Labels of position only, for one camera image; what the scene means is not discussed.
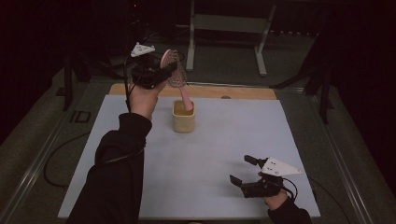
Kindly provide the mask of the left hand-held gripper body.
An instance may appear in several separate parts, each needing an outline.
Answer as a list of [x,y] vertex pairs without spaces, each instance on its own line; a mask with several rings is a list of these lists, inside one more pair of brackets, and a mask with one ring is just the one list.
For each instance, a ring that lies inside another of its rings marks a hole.
[[167,79],[167,72],[160,68],[159,61],[153,55],[153,46],[137,42],[131,51],[136,66],[132,69],[132,82],[145,89],[153,89]]

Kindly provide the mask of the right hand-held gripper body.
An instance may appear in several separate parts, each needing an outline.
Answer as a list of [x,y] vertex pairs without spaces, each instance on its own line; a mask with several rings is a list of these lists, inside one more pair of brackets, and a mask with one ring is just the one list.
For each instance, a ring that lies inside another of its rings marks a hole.
[[285,178],[285,175],[299,175],[302,172],[300,169],[272,157],[267,158],[267,162],[260,169],[261,179],[257,182],[246,183],[241,188],[245,198],[271,197],[277,195],[282,189],[292,199],[297,197],[296,185]]

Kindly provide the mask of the pink hairbrush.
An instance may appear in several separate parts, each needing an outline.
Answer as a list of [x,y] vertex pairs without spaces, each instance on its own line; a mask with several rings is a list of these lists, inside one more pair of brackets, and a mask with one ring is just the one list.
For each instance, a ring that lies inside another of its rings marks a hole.
[[172,88],[179,89],[182,101],[184,103],[184,108],[186,110],[192,110],[193,104],[191,102],[189,95],[187,94],[187,91],[184,89],[184,87],[187,85],[186,72],[180,62],[180,59],[178,57],[178,52],[174,49],[168,49],[163,54],[160,64],[161,63],[168,64],[168,63],[172,63],[172,62],[177,62],[176,81],[175,82],[167,81],[167,84]]

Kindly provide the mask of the cream yellow dimpled cup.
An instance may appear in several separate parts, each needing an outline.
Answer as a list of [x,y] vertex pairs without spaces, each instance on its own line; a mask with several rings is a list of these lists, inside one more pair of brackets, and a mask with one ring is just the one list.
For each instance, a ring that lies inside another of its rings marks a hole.
[[173,131],[192,133],[195,128],[195,110],[186,110],[181,100],[175,100],[172,108]]

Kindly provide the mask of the person's right hand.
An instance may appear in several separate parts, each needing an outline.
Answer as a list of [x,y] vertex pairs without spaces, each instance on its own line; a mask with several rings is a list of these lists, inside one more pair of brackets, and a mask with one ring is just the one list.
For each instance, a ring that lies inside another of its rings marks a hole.
[[277,195],[271,197],[263,197],[264,203],[270,210],[276,210],[288,199],[288,194],[285,190],[281,190]]

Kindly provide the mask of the person's left hand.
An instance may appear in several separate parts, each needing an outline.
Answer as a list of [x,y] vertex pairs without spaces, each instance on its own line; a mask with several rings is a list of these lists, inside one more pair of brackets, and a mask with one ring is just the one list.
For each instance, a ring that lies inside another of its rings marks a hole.
[[162,82],[153,89],[148,90],[132,83],[129,88],[130,111],[146,119],[152,119],[152,114],[158,102],[158,96],[165,86],[166,83]]

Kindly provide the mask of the dark metal stand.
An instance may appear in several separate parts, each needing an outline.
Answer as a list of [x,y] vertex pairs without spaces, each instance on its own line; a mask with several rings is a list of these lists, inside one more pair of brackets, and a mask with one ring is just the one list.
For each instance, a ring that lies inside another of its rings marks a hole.
[[304,86],[303,92],[306,95],[314,96],[318,90],[321,90],[318,113],[322,121],[328,124],[328,106],[330,104],[329,94],[332,77],[332,67],[329,63],[322,65],[312,65],[300,71],[296,76],[288,78],[280,83],[271,85],[271,89],[281,90],[289,85],[303,79],[308,78]]
[[64,85],[56,91],[56,96],[64,98],[63,111],[67,111],[73,102],[73,63],[72,57],[64,57]]

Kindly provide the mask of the metal frame table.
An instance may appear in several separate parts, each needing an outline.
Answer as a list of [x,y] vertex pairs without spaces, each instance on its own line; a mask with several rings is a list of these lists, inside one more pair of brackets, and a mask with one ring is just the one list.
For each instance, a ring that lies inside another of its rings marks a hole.
[[222,15],[197,14],[195,12],[195,0],[191,0],[190,9],[190,42],[187,53],[186,70],[192,71],[194,67],[195,55],[195,31],[210,30],[222,32],[237,32],[261,34],[262,40],[258,46],[254,48],[254,54],[261,77],[267,76],[267,70],[262,56],[263,48],[270,31],[273,17],[276,12],[276,5],[272,4],[264,19],[234,17]]

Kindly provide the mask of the black floor socket frame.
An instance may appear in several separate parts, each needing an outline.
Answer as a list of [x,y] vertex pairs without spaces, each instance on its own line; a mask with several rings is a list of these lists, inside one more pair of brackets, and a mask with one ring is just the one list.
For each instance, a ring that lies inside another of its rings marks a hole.
[[75,110],[72,113],[72,116],[69,120],[70,123],[88,123],[91,119],[92,113],[89,111],[77,111]]

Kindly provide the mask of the metal floor rail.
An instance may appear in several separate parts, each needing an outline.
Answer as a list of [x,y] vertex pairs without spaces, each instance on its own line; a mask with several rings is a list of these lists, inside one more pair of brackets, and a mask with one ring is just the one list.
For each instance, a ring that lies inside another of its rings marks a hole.
[[369,211],[358,190],[357,184],[347,168],[347,164],[342,156],[339,147],[336,144],[330,128],[322,120],[321,116],[318,113],[318,99],[315,96],[308,95],[307,101],[310,104],[311,110],[314,112],[315,121],[319,124],[320,129],[324,132],[324,136],[329,146],[335,168],[337,170],[337,173],[340,175],[340,179],[344,185],[344,188],[346,189],[346,194],[353,206],[359,223],[374,224],[372,216],[369,214]]
[[65,223],[58,213],[92,127],[69,120],[75,110],[96,112],[95,104],[84,105],[90,87],[74,87],[63,111],[52,86],[0,146],[0,224]]

